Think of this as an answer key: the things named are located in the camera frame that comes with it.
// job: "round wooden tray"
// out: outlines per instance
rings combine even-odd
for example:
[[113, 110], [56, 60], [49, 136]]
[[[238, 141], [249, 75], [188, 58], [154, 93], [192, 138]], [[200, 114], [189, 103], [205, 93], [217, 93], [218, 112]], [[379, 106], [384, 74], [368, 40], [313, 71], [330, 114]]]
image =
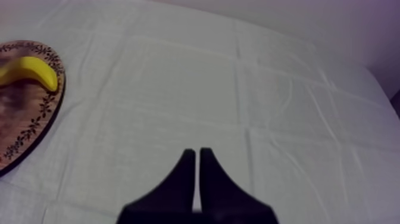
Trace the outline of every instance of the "round wooden tray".
[[57, 53], [34, 41], [0, 44], [0, 66], [8, 60], [34, 56], [57, 73], [58, 89], [47, 92], [39, 82], [24, 79], [0, 88], [0, 176], [18, 165], [40, 143], [63, 100], [65, 70]]

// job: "banana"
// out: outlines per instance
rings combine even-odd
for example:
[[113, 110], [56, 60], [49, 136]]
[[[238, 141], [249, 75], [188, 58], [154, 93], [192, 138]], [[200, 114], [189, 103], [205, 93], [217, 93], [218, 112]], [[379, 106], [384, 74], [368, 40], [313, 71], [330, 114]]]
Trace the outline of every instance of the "banana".
[[0, 67], [0, 86], [11, 84], [20, 79], [39, 81], [48, 91], [57, 90], [57, 75], [46, 62], [36, 57], [20, 57]]

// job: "white sheet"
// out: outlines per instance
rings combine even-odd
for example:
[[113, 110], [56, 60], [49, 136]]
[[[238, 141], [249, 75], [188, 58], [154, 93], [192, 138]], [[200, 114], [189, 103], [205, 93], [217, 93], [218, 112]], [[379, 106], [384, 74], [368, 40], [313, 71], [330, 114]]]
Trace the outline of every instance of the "white sheet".
[[281, 223], [400, 221], [400, 122], [366, 69], [153, 2], [18, 0], [0, 18], [0, 41], [43, 42], [67, 70], [50, 132], [0, 179], [0, 223], [114, 223], [200, 147]]

